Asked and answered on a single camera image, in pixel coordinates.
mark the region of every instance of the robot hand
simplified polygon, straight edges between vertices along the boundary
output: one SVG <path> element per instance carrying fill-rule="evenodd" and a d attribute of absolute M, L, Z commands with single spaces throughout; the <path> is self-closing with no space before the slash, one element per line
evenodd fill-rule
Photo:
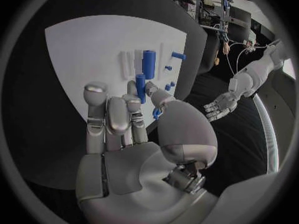
<path fill-rule="evenodd" d="M 231 92 L 221 94 L 212 103 L 204 106 L 207 118 L 210 122 L 220 119 L 237 107 L 237 100 Z"/>

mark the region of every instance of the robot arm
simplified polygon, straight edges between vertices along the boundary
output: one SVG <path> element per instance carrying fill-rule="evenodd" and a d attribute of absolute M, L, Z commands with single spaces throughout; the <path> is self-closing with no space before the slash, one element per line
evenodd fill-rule
<path fill-rule="evenodd" d="M 269 46 L 260 60 L 251 62 L 230 80 L 228 92 L 204 106 L 209 121 L 234 111 L 241 96 L 251 96 L 267 80 L 269 73 L 281 68 L 286 59 L 288 57 L 281 41 Z"/>

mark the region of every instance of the blue object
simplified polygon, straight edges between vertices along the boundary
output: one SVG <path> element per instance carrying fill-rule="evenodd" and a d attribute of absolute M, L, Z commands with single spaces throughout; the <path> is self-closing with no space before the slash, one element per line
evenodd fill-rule
<path fill-rule="evenodd" d="M 173 52 L 172 57 L 175 57 L 175 58 L 178 58 L 178 59 L 181 59 L 181 60 L 186 60 L 186 55 L 185 54 L 180 54 L 180 53 L 177 53 L 177 52 Z"/>
<path fill-rule="evenodd" d="M 154 108 L 153 109 L 153 112 L 152 112 L 152 115 L 153 115 L 153 118 L 155 120 L 158 120 L 159 119 L 159 115 L 161 114 L 161 111 L 158 109 L 158 108 Z"/>
<path fill-rule="evenodd" d="M 146 102 L 146 76 L 144 74 L 136 75 L 136 89 L 141 104 L 144 104 Z"/>
<path fill-rule="evenodd" d="M 154 51 L 143 51 L 142 72 L 146 76 L 146 80 L 154 78 L 155 57 L 156 53 Z"/>
<path fill-rule="evenodd" d="M 168 69 L 169 71 L 172 70 L 172 66 L 165 66 L 165 69 Z"/>
<path fill-rule="evenodd" d="M 171 85 L 167 84 L 167 85 L 165 86 L 165 90 L 170 91 L 170 89 L 171 89 Z"/>

